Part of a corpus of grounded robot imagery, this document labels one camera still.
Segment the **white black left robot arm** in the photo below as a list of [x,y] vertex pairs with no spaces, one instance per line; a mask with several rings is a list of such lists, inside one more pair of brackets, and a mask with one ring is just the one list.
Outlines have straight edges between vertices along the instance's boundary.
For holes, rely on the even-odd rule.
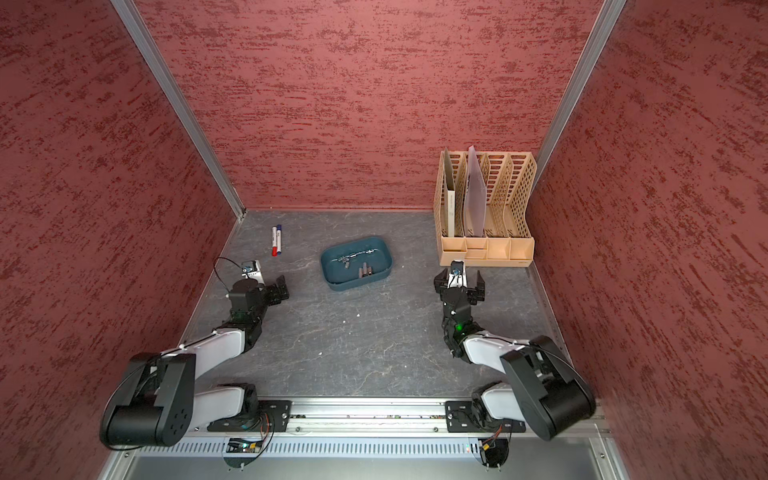
[[190,431],[267,432],[269,416],[256,388],[229,383],[198,392],[196,380],[250,351],[267,310],[290,298],[286,279],[237,281],[228,293],[227,321],[208,335],[170,350],[133,356],[104,408],[99,439],[110,450],[171,447]]

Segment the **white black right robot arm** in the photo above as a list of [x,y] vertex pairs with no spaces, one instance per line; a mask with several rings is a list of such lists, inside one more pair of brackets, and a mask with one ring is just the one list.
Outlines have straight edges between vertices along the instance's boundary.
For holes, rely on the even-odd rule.
[[451,355],[506,376],[473,392],[461,427],[497,433],[523,425],[549,441],[595,414],[592,389],[550,337],[510,339],[474,320],[471,307],[485,300],[480,274],[470,286],[465,264],[454,261],[435,276],[434,288],[442,302],[443,340]]

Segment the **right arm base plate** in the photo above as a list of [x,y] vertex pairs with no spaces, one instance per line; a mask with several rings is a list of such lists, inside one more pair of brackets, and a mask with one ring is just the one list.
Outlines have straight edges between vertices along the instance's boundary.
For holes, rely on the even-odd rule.
[[525,433],[522,421],[494,419],[475,401],[446,401],[445,418],[449,433]]

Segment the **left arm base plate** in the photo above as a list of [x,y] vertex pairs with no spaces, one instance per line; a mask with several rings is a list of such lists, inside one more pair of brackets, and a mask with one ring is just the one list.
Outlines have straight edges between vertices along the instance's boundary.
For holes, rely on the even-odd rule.
[[232,434],[283,433],[287,430],[292,406],[290,400],[260,400],[245,413],[210,423],[207,431]]

